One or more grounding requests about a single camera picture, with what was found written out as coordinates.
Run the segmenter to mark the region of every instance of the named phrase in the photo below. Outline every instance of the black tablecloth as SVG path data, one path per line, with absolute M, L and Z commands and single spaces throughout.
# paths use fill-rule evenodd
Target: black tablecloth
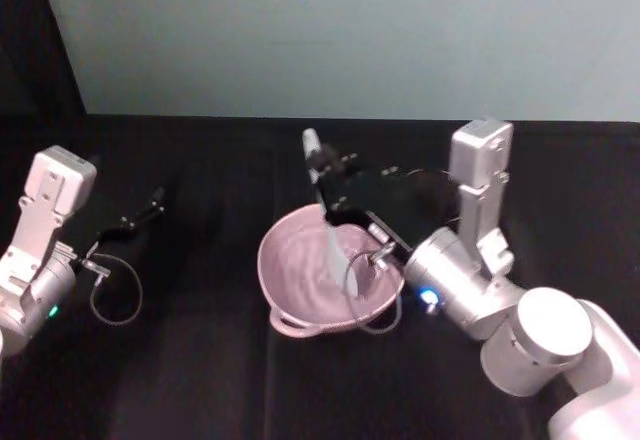
M 570 391 L 493 388 L 480 346 L 405 296 L 401 325 L 295 341 L 268 324 L 255 258 L 285 213 L 310 203 L 301 131 L 379 165 L 446 168 L 460 122 L 88 117 L 3 119 L 0 240 L 7 245 L 33 155 L 100 155 L 87 206 L 63 240 L 132 213 L 158 185 L 167 214 L 111 247 L 145 285 L 125 328 L 87 307 L 92 278 L 23 355 L 5 359 L 2 438 L 546 438 Z M 503 209 L 511 278 L 604 307 L 640 341 L 640 126 L 517 122 Z

